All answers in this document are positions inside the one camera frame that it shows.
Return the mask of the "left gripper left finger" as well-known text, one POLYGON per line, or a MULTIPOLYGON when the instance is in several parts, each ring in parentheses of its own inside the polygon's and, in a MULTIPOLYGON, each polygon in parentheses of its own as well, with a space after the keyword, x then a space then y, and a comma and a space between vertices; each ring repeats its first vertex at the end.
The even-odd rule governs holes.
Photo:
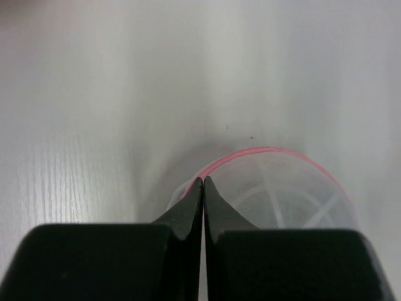
POLYGON ((203 182, 151 223, 44 224, 20 242, 2 300, 197 300, 203 182))

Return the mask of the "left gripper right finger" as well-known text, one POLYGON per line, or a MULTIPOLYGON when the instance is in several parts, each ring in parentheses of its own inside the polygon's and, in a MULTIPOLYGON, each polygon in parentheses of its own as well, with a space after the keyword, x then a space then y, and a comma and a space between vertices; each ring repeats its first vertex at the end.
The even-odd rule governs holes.
POLYGON ((209 300, 394 300, 372 244, 354 230, 260 230, 204 180, 209 300))

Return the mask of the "round mesh bag pink trim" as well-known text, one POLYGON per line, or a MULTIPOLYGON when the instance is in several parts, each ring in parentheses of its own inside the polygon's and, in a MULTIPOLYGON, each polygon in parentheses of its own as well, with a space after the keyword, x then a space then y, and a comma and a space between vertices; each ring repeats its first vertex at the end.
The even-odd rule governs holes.
POLYGON ((226 230, 359 230, 355 209, 344 189, 309 158, 277 147, 252 147, 205 166, 179 186, 176 205, 197 178, 211 178, 217 193, 205 212, 226 230))

